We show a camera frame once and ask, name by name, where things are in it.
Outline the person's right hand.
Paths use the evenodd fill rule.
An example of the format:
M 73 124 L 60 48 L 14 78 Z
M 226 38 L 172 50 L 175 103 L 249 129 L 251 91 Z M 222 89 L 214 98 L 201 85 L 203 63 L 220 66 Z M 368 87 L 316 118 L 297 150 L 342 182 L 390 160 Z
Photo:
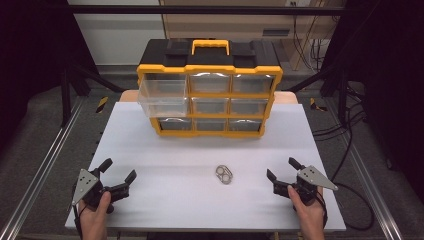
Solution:
M 324 210 L 319 203 L 306 206 L 297 191 L 289 185 L 287 187 L 289 198 L 292 201 L 300 222 L 300 227 L 306 230 L 322 230 L 324 228 Z

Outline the black crossbar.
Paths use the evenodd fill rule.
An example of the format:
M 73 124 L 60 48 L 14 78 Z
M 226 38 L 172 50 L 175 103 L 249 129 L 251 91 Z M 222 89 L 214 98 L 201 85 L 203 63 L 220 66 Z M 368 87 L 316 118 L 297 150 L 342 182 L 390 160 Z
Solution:
M 216 14 L 216 15 L 301 15 L 342 16 L 343 7 L 259 7 L 259 6 L 153 6 L 153 5 L 69 5 L 75 14 Z

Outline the person's left hand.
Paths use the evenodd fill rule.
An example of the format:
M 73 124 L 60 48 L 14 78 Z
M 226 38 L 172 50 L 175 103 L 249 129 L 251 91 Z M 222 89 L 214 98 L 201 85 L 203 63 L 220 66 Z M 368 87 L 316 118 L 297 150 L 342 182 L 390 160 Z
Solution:
M 99 205 L 95 210 L 91 210 L 88 205 L 81 200 L 79 202 L 79 217 L 81 226 L 88 230 L 90 227 L 104 227 L 107 218 L 107 209 L 111 201 L 111 194 L 106 191 L 102 194 Z

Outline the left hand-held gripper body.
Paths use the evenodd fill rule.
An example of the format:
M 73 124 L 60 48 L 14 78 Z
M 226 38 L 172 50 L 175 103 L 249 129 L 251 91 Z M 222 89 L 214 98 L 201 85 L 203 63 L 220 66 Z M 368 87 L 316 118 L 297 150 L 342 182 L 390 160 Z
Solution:
M 72 199 L 72 208 L 75 214 L 78 214 L 78 203 L 83 200 L 88 206 L 96 209 L 104 192 L 111 194 L 111 200 L 106 213 L 111 214 L 114 211 L 113 203 L 129 196 L 129 187 L 131 184 L 131 175 L 128 175 L 124 182 L 112 187 L 104 186 L 100 175 L 106 171 L 105 167 L 95 168 L 92 171 L 81 169 L 74 187 Z

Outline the yellow black organizer box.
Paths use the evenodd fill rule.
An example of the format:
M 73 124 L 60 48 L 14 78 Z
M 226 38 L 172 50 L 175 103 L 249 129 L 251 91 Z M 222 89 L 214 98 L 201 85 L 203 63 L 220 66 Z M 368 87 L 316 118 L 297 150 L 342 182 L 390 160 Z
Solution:
M 260 137 L 283 69 L 269 41 L 152 39 L 137 67 L 143 79 L 185 79 L 185 117 L 150 118 L 160 136 Z

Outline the white panel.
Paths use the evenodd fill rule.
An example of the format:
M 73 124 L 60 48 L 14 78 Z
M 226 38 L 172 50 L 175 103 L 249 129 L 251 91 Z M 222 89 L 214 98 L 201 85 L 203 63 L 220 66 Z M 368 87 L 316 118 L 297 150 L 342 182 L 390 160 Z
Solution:
M 150 39 L 165 37 L 160 14 L 76 14 L 96 65 L 137 65 Z

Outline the black metal stand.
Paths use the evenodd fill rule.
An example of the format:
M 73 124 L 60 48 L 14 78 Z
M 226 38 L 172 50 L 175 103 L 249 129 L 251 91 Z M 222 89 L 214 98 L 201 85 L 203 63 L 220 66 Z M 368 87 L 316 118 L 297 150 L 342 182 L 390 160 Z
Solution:
M 99 73 L 92 72 L 81 65 L 71 64 L 63 69 L 60 74 L 62 97 L 62 123 L 65 127 L 71 119 L 70 87 L 73 87 L 78 96 L 88 96 L 91 88 L 86 80 L 91 79 L 115 93 L 123 93 L 124 88 L 119 87 L 102 78 Z
M 346 69 L 340 64 L 331 64 L 324 70 L 320 70 L 318 73 L 312 75 L 306 80 L 288 88 L 289 92 L 296 93 L 301 89 L 323 80 L 324 83 L 320 89 L 320 94 L 323 97 L 330 97 L 335 91 L 338 91 L 338 106 L 337 106 L 337 119 L 343 127 L 347 126 L 347 73 Z

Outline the clear plastic drawer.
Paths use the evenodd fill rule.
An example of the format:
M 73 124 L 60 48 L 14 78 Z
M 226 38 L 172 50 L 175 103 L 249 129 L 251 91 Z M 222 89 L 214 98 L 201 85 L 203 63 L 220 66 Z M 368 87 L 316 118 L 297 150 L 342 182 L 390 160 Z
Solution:
M 150 118 L 185 117 L 188 113 L 186 80 L 143 79 L 139 87 L 138 103 Z

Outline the black curtain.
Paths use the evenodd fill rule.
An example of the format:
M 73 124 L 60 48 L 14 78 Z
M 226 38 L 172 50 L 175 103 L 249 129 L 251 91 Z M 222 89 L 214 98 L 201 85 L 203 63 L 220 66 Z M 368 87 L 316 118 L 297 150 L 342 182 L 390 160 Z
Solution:
M 60 85 L 60 73 L 96 64 L 68 0 L 0 0 L 0 153 L 9 147 L 36 94 Z
M 424 0 L 342 0 L 324 64 L 365 87 L 386 154 L 424 201 Z

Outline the aluminium rail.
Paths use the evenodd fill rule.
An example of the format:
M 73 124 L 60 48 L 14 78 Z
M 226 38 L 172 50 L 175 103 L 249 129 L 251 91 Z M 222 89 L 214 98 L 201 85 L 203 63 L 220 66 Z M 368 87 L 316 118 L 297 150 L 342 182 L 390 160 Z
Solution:
M 77 97 L 68 122 L 60 128 L 13 214 L 0 231 L 0 240 L 15 240 L 49 176 L 87 98 Z
M 341 124 L 337 119 L 336 102 L 330 98 L 325 98 L 324 102 L 326 103 L 332 118 L 337 123 Z M 341 138 L 343 139 L 343 144 L 345 146 L 345 153 L 339 166 L 342 167 L 343 163 L 347 159 L 351 160 L 351 164 L 354 168 L 357 178 L 361 183 L 368 203 L 370 204 L 372 212 L 374 213 L 374 216 L 378 221 L 386 240 L 404 240 L 401 231 L 396 221 L 394 220 L 389 207 L 383 198 L 383 195 L 381 194 L 381 191 L 378 189 L 374 179 L 371 176 L 371 173 L 366 169 L 365 163 L 363 162 L 358 149 L 353 143 L 351 128 L 348 123 L 346 128 L 347 132 L 341 134 Z

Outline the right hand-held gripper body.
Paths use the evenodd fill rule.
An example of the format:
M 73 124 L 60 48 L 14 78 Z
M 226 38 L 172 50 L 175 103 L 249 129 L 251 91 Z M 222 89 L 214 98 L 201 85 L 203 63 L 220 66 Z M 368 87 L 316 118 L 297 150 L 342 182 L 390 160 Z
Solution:
M 338 187 L 314 166 L 294 165 L 297 170 L 296 181 L 291 186 L 297 191 L 305 205 L 311 205 L 318 193 L 318 188 L 337 191 Z M 272 175 L 273 193 L 288 198 L 289 183 L 282 182 Z

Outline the yellow black hazard tape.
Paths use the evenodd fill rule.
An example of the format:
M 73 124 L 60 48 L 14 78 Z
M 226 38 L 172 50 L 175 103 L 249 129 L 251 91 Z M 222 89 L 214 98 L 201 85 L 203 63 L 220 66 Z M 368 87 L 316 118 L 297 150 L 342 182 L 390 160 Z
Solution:
M 324 106 L 318 106 L 316 104 L 316 101 L 314 98 L 310 98 L 310 109 L 311 110 L 317 110 L 317 111 L 322 111 L 322 112 L 326 112 L 328 111 L 327 107 Z
M 108 97 L 107 96 L 104 96 L 104 97 L 102 97 L 100 99 L 99 104 L 98 104 L 98 106 L 96 108 L 96 113 L 101 113 L 103 111 L 103 109 L 104 109 L 107 101 L 108 101 Z

